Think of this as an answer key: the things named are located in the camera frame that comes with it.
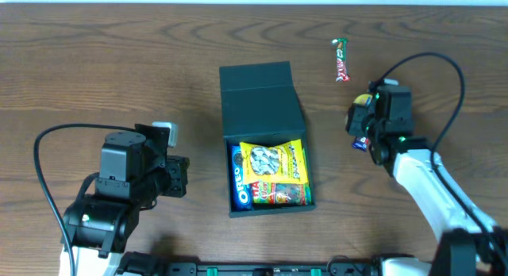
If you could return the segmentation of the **yellow round candy tub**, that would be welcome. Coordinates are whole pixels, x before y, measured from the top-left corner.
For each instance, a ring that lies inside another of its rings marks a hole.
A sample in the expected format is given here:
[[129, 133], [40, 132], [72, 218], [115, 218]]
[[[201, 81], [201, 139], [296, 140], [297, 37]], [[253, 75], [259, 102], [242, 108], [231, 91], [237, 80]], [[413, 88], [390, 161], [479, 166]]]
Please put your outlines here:
[[354, 105], [369, 105], [371, 100], [372, 100], [372, 95], [371, 94], [361, 94], [361, 95], [357, 96], [354, 99], [352, 105], [348, 108], [348, 112], [346, 113], [346, 115], [344, 117], [344, 123], [345, 124], [348, 123], [349, 116], [350, 116], [350, 113], [352, 112], [352, 107]]

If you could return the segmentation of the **purple Dairy Milk bar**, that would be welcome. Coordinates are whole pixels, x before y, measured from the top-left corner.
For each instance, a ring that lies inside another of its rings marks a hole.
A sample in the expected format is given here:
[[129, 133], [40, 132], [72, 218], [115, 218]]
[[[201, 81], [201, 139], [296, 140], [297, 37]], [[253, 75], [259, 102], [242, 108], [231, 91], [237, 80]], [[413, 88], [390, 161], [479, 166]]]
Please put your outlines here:
[[356, 137], [352, 142], [352, 147], [357, 150], [366, 152], [370, 146], [370, 140], [367, 137]]

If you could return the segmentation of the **red striped candy pack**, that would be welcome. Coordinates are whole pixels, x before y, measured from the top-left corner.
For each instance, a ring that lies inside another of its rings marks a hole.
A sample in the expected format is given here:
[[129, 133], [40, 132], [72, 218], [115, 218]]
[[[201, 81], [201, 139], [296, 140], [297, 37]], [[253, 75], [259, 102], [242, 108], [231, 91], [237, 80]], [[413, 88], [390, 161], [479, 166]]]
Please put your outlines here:
[[332, 40], [332, 45], [336, 49], [337, 82], [348, 82], [351, 80], [346, 67], [347, 42], [348, 40], [346, 38], [336, 38]]

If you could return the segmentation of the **blue Oreo cookie pack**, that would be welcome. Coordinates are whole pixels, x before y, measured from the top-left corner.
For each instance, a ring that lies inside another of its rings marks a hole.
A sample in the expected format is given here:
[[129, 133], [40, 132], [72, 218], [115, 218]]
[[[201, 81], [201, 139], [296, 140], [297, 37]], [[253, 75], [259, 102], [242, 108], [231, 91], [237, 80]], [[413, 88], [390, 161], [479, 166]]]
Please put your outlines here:
[[244, 184], [243, 155], [239, 145], [231, 148], [231, 172], [233, 186], [233, 204], [236, 211], [249, 211], [252, 209], [252, 190], [250, 185]]

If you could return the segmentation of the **yellow Hacks candy bag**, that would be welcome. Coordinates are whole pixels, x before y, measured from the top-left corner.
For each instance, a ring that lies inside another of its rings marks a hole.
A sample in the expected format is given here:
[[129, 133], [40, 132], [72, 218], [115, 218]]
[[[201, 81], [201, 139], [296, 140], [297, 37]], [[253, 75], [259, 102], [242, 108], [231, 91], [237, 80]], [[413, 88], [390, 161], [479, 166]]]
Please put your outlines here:
[[309, 177], [301, 140], [274, 147], [240, 143], [243, 183], [269, 182], [303, 185]]

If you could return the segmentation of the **green Haribo gummy bag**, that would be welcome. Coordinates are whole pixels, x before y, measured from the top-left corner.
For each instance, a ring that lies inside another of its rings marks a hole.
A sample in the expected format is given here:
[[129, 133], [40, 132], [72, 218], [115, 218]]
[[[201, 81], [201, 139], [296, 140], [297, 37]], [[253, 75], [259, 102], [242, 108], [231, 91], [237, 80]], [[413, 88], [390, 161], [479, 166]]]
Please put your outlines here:
[[249, 185], [252, 190], [253, 202], [256, 204], [305, 206], [312, 202], [309, 181], [303, 185], [269, 182], [254, 182]]

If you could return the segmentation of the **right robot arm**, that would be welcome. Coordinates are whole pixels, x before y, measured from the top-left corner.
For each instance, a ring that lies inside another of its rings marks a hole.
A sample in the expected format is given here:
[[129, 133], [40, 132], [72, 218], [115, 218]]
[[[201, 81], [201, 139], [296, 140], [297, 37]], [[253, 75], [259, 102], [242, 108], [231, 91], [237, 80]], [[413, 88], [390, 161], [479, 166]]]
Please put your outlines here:
[[374, 274], [477, 275], [478, 263], [489, 265], [489, 275], [507, 273], [507, 231], [462, 191], [427, 139], [414, 135], [408, 87], [390, 79], [370, 82], [348, 110], [346, 130], [368, 141], [373, 163], [414, 199], [438, 242], [432, 262], [386, 256]]

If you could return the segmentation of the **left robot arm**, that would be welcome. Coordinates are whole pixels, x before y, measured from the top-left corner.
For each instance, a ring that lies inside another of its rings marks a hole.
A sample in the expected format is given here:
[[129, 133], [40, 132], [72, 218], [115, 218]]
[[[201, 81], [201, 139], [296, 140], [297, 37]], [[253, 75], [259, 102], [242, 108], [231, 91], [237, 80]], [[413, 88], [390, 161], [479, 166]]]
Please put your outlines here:
[[73, 244], [97, 248], [101, 257], [123, 252], [140, 212], [153, 209], [160, 195], [186, 194], [189, 159], [167, 153], [177, 131], [156, 121], [106, 136], [94, 193], [82, 193], [64, 214]]

